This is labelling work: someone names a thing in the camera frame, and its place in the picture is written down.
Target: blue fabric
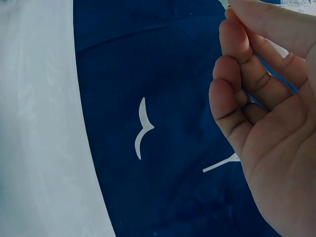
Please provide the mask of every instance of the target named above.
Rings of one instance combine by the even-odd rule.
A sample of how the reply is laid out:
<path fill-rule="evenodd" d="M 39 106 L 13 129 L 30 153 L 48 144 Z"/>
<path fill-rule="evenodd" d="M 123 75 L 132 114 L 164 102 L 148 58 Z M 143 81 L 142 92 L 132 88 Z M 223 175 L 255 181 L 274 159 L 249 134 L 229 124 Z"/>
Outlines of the blue fabric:
<path fill-rule="evenodd" d="M 209 109 L 216 0 L 74 0 L 81 102 L 118 237 L 273 237 Z M 141 142 L 145 98 L 155 127 Z"/>

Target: white bird print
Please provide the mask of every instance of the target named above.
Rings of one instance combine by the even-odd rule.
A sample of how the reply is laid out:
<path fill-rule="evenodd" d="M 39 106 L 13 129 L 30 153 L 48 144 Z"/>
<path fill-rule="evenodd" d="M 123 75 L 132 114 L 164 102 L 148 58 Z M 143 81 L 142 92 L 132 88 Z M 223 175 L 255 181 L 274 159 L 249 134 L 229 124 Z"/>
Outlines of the white bird print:
<path fill-rule="evenodd" d="M 142 142 L 143 137 L 147 132 L 150 130 L 154 129 L 155 127 L 149 122 L 148 116 L 147 116 L 147 111 L 146 111 L 146 103 L 145 103 L 145 98 L 142 99 L 140 105 L 139 105 L 139 120 L 140 123 L 143 127 L 143 129 L 139 132 L 135 139 L 135 151 L 139 159 L 141 158 L 140 154 L 140 144 Z"/>

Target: white surface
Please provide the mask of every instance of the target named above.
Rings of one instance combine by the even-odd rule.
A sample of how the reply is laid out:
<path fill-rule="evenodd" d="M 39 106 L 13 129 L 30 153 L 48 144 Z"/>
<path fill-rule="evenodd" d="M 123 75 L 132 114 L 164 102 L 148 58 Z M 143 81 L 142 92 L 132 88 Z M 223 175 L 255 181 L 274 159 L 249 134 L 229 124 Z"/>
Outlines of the white surface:
<path fill-rule="evenodd" d="M 0 5 L 0 236 L 114 237 L 81 111 L 73 1 L 15 2 Z"/>

